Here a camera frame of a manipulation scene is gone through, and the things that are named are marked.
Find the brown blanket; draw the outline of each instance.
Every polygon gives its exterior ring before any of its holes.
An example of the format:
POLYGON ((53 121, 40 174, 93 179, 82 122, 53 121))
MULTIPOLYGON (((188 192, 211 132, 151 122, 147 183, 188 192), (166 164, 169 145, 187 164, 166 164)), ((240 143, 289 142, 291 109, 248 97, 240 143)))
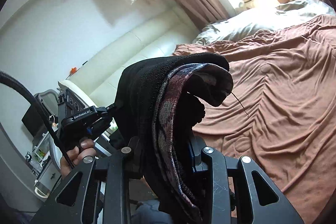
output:
POLYGON ((239 42, 178 45, 174 55, 215 52, 230 63, 233 93, 193 129, 224 155, 251 156, 306 224, 336 187, 336 17, 322 15, 239 42))

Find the bed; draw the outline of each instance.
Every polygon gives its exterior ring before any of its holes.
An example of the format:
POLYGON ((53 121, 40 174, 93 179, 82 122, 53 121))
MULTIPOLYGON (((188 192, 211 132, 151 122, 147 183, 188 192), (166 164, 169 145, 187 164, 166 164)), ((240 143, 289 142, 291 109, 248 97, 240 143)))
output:
MULTIPOLYGON (((284 6, 277 10, 288 12, 284 6)), ((307 13, 297 10, 303 21, 298 25, 220 39, 231 37, 226 32, 234 28, 221 27, 239 22, 233 18, 212 24, 194 44, 178 45, 173 53, 227 58, 233 93, 249 116, 234 96, 217 108, 203 102, 205 118, 193 130, 224 155, 252 157, 306 224, 318 217, 336 187, 336 16, 329 12, 305 21, 307 13)))

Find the silver screw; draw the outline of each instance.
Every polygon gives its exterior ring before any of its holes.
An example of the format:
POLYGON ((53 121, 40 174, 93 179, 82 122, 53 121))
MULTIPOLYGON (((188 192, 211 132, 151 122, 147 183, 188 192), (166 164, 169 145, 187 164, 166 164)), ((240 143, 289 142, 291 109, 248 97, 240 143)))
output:
POLYGON ((207 154, 211 154, 213 152, 213 148, 207 146, 207 147, 203 148, 203 151, 207 154))
POLYGON ((249 156, 242 156, 241 160, 246 164, 249 164, 251 162, 251 158, 249 156))
POLYGON ((121 152, 123 152, 124 154, 128 154, 129 152, 131 152, 131 150, 132 149, 130 147, 126 146, 121 149, 121 152))
POLYGON ((85 164, 89 164, 93 161, 93 158, 91 156, 86 156, 84 159, 83 159, 83 162, 85 164))

